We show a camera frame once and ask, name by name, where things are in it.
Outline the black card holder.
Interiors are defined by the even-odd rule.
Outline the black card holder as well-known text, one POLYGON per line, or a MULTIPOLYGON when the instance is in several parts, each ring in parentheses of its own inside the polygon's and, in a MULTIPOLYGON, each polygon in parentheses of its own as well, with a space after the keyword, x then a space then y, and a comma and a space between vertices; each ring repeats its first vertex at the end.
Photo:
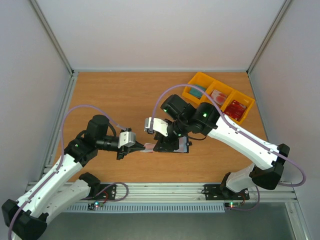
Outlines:
POLYGON ((179 139, 176 139, 171 142, 165 142, 164 143, 164 151, 158 152, 158 153, 183 153, 187 154, 189 153, 189 148, 193 145, 192 142, 189 140, 188 137, 183 136, 179 139))

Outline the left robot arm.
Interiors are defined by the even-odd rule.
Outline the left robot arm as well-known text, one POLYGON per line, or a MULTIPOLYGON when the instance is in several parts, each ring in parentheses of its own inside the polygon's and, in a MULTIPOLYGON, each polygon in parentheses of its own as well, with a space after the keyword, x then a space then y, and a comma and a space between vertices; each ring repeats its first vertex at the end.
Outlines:
POLYGON ((28 192, 17 200, 8 199, 1 207, 8 239, 37 240, 49 222, 68 206, 80 200, 94 200, 103 196, 114 199, 102 188, 101 181, 86 172, 63 191, 60 188, 73 175, 98 155, 98 151, 115 152, 117 160, 127 154, 142 151, 145 146, 136 141, 130 128, 117 135, 115 128, 104 115, 95 115, 87 128, 72 140, 56 164, 28 192))

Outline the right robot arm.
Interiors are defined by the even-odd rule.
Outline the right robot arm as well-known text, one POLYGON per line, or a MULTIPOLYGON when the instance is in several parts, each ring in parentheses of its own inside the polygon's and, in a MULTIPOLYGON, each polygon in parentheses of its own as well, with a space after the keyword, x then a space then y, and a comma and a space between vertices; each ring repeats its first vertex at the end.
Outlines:
POLYGON ((290 151, 287 145, 274 145, 256 137, 208 102, 193 107, 173 94, 160 108, 171 120, 148 117, 144 124, 146 132, 155 134, 155 152, 174 152, 179 140, 193 133, 223 142, 251 160, 248 167, 225 174, 217 190, 219 196, 230 199, 250 187, 274 190, 279 184, 290 151))

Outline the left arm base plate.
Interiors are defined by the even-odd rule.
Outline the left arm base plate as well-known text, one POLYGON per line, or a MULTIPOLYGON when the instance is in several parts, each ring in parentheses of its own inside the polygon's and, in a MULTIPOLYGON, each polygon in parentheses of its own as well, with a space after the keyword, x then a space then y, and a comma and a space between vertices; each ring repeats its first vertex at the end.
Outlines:
POLYGON ((91 189, 85 200, 115 200, 117 186, 112 184, 100 184, 91 189))

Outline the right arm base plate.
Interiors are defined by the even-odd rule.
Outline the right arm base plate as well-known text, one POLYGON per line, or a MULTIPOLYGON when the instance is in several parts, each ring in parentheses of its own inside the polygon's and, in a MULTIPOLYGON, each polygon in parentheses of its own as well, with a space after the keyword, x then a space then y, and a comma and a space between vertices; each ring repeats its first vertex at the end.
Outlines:
POLYGON ((205 184, 201 193, 205 196, 207 201, 217 201, 217 200, 249 200, 250 195, 247 188, 241 190, 240 192, 233 192, 220 184, 205 184))

